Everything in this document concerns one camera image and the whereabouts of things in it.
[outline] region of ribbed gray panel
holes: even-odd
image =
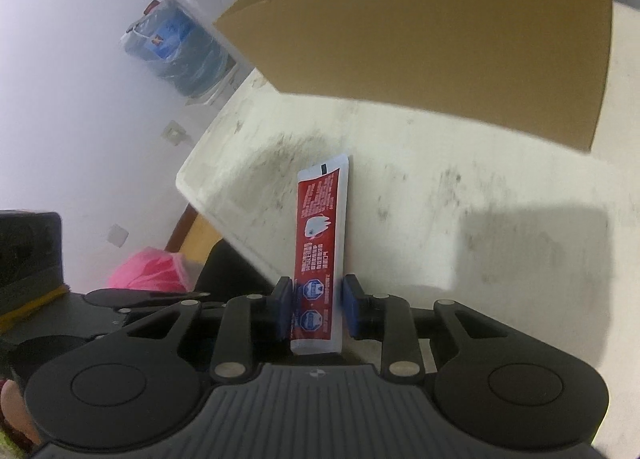
[[[91,454],[47,445],[36,459]],[[155,445],[100,459],[602,459],[588,445],[518,453],[479,442],[444,420],[416,387],[372,366],[265,365],[257,379],[214,390],[197,417]]]

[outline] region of tabletop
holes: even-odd
[[[368,293],[414,307],[455,299],[591,363],[610,391],[594,444],[609,458],[633,459],[639,81],[640,14],[618,4],[590,154],[434,112],[281,94],[254,71],[177,187],[275,282],[293,273],[297,172],[347,153],[345,272]],[[354,348],[369,359],[380,349]],[[428,361],[428,347],[423,353]]]

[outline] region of red label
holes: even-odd
[[[298,183],[291,339],[331,339],[338,172]]]

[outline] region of blue logo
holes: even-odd
[[[307,300],[316,300],[324,293],[324,284],[318,279],[309,280],[302,287],[302,294]]]
[[[305,331],[317,331],[322,326],[322,315],[315,309],[303,312],[300,327]]]

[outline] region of brown wooden edge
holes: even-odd
[[[169,242],[166,243],[164,251],[169,251],[171,253],[178,253],[178,251],[180,251],[182,243],[187,238],[189,230],[191,230],[196,217],[198,217],[196,208],[187,204],[187,208],[184,210],[184,213],[180,216],[178,223],[175,225],[174,232],[169,237]]]

